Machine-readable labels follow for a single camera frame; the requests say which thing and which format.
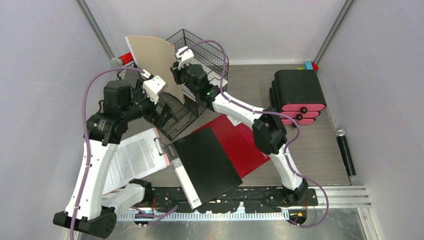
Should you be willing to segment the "beige folder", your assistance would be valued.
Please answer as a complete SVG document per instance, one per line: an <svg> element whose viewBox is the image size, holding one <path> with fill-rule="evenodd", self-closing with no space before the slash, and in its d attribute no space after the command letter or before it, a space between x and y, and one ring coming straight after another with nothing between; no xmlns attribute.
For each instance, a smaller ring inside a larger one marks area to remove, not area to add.
<svg viewBox="0 0 424 240"><path fill-rule="evenodd" d="M176 61L174 45L159 37L143 35L127 35L125 41L136 65L155 76L160 76L167 84L165 92L184 104L182 87L175 83L170 70Z"/></svg>

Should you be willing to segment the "black clip file folder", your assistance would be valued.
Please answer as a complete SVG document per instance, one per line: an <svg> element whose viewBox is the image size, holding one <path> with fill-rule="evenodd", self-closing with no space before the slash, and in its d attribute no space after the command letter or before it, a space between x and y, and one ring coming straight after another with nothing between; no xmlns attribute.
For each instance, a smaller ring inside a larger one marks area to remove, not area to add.
<svg viewBox="0 0 424 240"><path fill-rule="evenodd" d="M243 181L210 127L164 147L192 210Z"/></svg>

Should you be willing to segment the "black pink drawer cabinet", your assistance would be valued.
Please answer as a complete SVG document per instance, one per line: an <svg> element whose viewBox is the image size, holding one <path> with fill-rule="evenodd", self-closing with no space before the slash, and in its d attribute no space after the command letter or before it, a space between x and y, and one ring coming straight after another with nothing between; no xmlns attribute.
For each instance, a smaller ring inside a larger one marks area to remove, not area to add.
<svg viewBox="0 0 424 240"><path fill-rule="evenodd" d="M299 125L313 124L327 106L314 70L278 70L268 93L270 105Z"/></svg>

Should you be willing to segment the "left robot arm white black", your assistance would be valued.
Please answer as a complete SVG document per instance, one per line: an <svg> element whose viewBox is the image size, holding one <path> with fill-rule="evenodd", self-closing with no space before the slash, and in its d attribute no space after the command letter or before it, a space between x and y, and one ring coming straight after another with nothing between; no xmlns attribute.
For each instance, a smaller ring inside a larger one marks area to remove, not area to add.
<svg viewBox="0 0 424 240"><path fill-rule="evenodd" d="M151 119L167 84L160 77L133 88L126 80L112 80L103 89L100 111L85 119L84 152L72 197L53 224L69 232L108 238L117 219L136 204L153 202L144 177L170 165L156 128L128 139L129 122Z"/></svg>

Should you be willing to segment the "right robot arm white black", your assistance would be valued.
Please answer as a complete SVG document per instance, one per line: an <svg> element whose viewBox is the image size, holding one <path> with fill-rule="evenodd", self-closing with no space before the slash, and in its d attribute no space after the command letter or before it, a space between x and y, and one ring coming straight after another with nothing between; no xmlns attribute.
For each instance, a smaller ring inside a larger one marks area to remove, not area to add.
<svg viewBox="0 0 424 240"><path fill-rule="evenodd" d="M294 163L288 149L287 130L273 107L255 107L230 96L210 83L208 74L200 64L180 66L176 61L170 71L176 84L186 86L203 107L249 127L256 148L268 155L275 165L288 203L299 205L305 199L309 184Z"/></svg>

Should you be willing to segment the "pink clipboard with paper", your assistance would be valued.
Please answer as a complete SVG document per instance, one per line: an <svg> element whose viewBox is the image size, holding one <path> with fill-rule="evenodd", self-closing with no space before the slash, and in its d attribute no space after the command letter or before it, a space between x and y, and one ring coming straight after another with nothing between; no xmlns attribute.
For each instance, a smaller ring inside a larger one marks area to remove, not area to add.
<svg viewBox="0 0 424 240"><path fill-rule="evenodd" d="M120 142L111 160L103 194L125 187L170 166L158 130L150 128Z"/></svg>

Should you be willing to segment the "red glitter microphone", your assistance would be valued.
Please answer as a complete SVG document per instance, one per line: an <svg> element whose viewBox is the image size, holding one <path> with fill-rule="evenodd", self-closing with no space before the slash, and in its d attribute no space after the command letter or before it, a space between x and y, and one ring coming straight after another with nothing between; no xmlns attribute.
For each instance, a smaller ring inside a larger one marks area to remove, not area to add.
<svg viewBox="0 0 424 240"><path fill-rule="evenodd" d="M109 66L111 68L123 67L133 62L133 56L131 52L127 52L119 57L111 58L109 61Z"/></svg>

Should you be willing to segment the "red notebook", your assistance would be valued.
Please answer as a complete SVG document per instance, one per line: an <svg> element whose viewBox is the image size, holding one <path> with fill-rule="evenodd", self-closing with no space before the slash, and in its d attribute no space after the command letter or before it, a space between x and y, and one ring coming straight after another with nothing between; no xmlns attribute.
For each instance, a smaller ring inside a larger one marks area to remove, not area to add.
<svg viewBox="0 0 424 240"><path fill-rule="evenodd" d="M251 129L222 114L195 130L211 128L241 178L264 165L270 157L258 150Z"/></svg>

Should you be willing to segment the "colourful toy blocks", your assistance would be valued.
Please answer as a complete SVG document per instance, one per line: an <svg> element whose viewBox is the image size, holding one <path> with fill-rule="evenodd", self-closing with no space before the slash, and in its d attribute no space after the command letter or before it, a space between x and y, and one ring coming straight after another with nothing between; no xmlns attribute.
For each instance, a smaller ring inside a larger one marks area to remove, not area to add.
<svg viewBox="0 0 424 240"><path fill-rule="evenodd" d="M313 70L318 71L319 66L316 65L313 61L307 61L303 64L303 66L298 67L297 70Z"/></svg>

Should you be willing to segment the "black microphone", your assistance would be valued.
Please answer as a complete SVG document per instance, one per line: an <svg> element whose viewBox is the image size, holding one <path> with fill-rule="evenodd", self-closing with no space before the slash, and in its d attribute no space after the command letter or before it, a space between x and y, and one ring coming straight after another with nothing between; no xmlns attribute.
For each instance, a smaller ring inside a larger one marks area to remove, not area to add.
<svg viewBox="0 0 424 240"><path fill-rule="evenodd" d="M356 170L353 164L352 155L347 141L347 132L345 129L337 129L334 134L347 175L355 176Z"/></svg>

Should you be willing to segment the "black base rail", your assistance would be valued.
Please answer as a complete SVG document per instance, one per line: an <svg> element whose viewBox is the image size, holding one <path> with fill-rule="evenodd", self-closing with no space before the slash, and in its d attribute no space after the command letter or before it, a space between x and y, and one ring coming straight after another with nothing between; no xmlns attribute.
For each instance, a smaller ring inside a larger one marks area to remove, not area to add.
<svg viewBox="0 0 424 240"><path fill-rule="evenodd" d="M224 194L209 200L201 206L191 209L181 187L155 187L153 198L146 203L137 203L136 208L145 212L156 210L166 213L177 206L177 213L194 213L195 211L205 214L234 213L238 209L244 209L246 213L276 213L280 208L315 207L319 204L316 191L313 188L306 190L300 200L292 202L286 194L286 190L278 186L240 186L225 192Z"/></svg>

